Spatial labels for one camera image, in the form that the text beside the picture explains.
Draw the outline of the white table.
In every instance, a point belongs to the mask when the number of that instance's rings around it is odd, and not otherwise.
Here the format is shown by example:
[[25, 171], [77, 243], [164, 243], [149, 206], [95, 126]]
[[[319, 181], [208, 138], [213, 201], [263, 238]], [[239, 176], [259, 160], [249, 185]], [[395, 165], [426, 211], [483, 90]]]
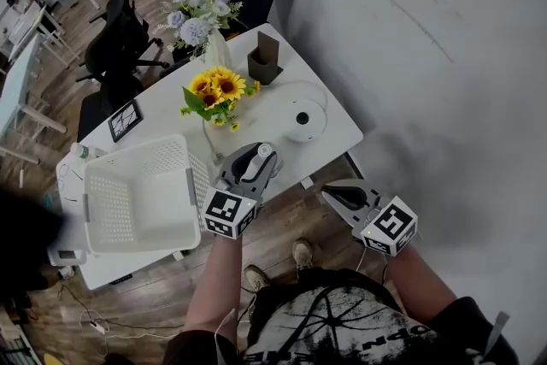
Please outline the white table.
[[[363, 138], [362, 131], [336, 97], [285, 40], [279, 43], [278, 64], [283, 71], [271, 85], [264, 86], [256, 96], [238, 102], [235, 113], [239, 129], [236, 132], [216, 127], [197, 115], [180, 114], [179, 109], [185, 103], [183, 88], [205, 68], [202, 62], [196, 60], [160, 79], [137, 96], [143, 120], [119, 142], [112, 140], [108, 118], [82, 139], [82, 144], [95, 146], [110, 154], [157, 138], [181, 134], [191, 152], [206, 164], [211, 186], [218, 174], [217, 156], [229, 156], [247, 144], [269, 143], [279, 155], [280, 165], [279, 173], [269, 182], [263, 194], [265, 199], [271, 199], [343, 155]], [[326, 112], [325, 131], [308, 143], [292, 142], [283, 134], [285, 106], [297, 99], [312, 100]], [[63, 163], [69, 164], [83, 177], [88, 161], [69, 153], [58, 163], [57, 172]], [[91, 253], [85, 232], [83, 189], [84, 182], [79, 189], [81, 198], [77, 203], [61, 199], [67, 221], [51, 248], [87, 252], [87, 261], [80, 267], [88, 288], [107, 285], [176, 251]]]

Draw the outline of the person's right forearm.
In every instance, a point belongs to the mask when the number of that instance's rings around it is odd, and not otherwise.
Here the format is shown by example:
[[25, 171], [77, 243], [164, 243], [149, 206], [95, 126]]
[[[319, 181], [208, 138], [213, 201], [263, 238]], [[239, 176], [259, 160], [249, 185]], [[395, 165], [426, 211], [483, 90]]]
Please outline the person's right forearm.
[[393, 282], [408, 315], [421, 323], [428, 323], [457, 300], [410, 244], [388, 261], [386, 278]]

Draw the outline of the person's shoe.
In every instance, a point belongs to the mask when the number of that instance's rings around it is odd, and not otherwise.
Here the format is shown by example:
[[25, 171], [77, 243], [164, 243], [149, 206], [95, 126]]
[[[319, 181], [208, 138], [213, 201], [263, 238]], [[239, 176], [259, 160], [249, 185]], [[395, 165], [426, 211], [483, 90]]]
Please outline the person's shoe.
[[243, 275], [250, 285], [252, 293], [257, 293], [261, 289], [270, 286], [268, 277], [255, 265], [249, 265], [244, 268]]
[[298, 273], [314, 266], [313, 248], [305, 238], [299, 238], [293, 243], [292, 256]]

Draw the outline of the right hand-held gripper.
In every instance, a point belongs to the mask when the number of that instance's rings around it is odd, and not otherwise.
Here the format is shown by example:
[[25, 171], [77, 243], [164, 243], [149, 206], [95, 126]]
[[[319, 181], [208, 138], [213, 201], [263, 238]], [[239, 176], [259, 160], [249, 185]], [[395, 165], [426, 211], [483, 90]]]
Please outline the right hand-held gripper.
[[323, 185], [321, 194], [351, 227], [355, 227], [354, 237], [366, 248], [385, 256], [396, 256], [417, 232], [418, 216], [400, 197], [394, 197], [372, 220], [363, 223], [364, 201], [375, 201], [379, 196], [366, 180], [335, 180]]

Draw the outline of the person's printed t-shirt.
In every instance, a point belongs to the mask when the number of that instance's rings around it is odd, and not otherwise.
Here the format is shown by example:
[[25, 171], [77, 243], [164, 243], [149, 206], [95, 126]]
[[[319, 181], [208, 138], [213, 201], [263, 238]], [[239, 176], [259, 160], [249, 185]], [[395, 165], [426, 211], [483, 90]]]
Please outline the person's printed t-shirt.
[[316, 288], [281, 304], [246, 351], [220, 335], [188, 331], [168, 343], [162, 365], [519, 365], [470, 297], [427, 323], [357, 287]]

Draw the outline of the clear green label bottle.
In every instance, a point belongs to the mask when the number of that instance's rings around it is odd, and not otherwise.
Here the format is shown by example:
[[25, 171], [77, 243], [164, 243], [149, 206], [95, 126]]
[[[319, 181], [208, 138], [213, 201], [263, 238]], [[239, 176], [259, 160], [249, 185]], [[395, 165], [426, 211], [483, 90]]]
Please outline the clear green label bottle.
[[72, 143], [70, 151], [83, 161], [91, 161], [107, 155], [107, 152], [104, 150], [95, 146], [85, 146], [81, 143]]

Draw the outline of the person's left forearm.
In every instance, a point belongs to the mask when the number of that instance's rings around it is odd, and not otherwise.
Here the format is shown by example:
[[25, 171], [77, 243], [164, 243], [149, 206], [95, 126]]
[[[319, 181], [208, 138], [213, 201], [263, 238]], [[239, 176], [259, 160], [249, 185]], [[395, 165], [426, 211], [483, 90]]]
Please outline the person's left forearm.
[[184, 331], [218, 333], [235, 342], [242, 274], [242, 238], [215, 238], [187, 310]]

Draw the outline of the black picture frame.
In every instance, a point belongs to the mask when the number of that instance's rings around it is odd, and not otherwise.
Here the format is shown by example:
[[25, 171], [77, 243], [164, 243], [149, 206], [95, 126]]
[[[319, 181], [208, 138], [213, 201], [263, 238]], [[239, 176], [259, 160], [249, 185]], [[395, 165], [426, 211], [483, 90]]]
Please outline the black picture frame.
[[108, 119], [113, 142], [119, 142], [142, 120], [143, 116], [138, 102], [132, 99]]

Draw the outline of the person's black trousers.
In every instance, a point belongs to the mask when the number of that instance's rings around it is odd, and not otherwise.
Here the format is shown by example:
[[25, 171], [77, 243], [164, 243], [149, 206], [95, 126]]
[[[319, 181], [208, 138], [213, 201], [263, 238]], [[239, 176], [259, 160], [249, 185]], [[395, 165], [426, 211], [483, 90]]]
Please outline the person's black trousers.
[[281, 304], [291, 301], [300, 293], [327, 286], [354, 286], [365, 289], [372, 292], [383, 304], [401, 311], [400, 306], [385, 287], [366, 275], [348, 268], [338, 270], [304, 268], [298, 272], [296, 283], [265, 286], [259, 290], [256, 293], [253, 311], [272, 313]]

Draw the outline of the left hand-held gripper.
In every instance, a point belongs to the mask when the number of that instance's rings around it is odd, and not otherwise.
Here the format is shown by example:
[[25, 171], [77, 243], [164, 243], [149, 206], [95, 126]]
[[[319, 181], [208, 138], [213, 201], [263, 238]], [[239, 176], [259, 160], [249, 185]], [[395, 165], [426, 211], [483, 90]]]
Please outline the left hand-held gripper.
[[[223, 162], [220, 178], [207, 190], [203, 204], [205, 229], [225, 238], [238, 238], [262, 209], [262, 194], [276, 175], [279, 155], [257, 154], [259, 143], [247, 144], [234, 151]], [[255, 167], [250, 184], [238, 184], [248, 166]]]

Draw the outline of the white round device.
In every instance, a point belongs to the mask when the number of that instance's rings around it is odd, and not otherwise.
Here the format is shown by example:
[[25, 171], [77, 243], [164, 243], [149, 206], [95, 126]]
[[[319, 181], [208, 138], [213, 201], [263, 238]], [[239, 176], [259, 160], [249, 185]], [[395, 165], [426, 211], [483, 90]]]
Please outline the white round device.
[[295, 143], [308, 143], [326, 129], [325, 110], [308, 99], [290, 101], [285, 106], [284, 137]]

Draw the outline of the thin black eyeglasses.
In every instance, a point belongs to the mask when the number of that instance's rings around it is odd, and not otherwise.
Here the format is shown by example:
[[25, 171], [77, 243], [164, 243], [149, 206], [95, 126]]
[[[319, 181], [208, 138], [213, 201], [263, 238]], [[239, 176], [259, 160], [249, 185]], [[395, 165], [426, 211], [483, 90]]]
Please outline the thin black eyeglasses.
[[57, 186], [61, 199], [77, 203], [81, 195], [79, 189], [83, 187], [84, 179], [69, 164], [63, 163], [57, 172]]

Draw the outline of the tall white vase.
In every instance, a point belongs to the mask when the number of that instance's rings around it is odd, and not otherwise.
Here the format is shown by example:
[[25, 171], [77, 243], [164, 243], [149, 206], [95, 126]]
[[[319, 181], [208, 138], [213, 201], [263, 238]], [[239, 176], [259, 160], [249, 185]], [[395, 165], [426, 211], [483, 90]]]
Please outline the tall white vase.
[[203, 59], [207, 67], [224, 67], [232, 69], [230, 50], [228, 49], [226, 40], [216, 28], [209, 34]]

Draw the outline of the pale blue desk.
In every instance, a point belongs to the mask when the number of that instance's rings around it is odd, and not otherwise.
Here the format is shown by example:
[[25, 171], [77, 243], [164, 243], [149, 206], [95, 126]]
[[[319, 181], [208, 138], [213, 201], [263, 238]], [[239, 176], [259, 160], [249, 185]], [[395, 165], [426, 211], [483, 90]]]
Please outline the pale blue desk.
[[26, 103], [29, 79], [34, 69], [35, 56], [38, 47], [42, 44], [42, 37], [38, 34], [21, 52], [14, 65], [9, 70], [0, 94], [0, 139], [12, 126], [19, 113], [28, 115], [42, 127], [48, 127], [62, 134], [67, 128], [61, 123], [39, 112]]

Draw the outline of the white plastic basket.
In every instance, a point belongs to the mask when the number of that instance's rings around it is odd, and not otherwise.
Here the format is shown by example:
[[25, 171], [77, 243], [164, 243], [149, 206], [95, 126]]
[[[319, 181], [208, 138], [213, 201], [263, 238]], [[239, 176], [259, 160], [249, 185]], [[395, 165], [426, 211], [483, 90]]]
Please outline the white plastic basket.
[[85, 232], [93, 254], [193, 250], [209, 170], [181, 134], [101, 156], [83, 171]]

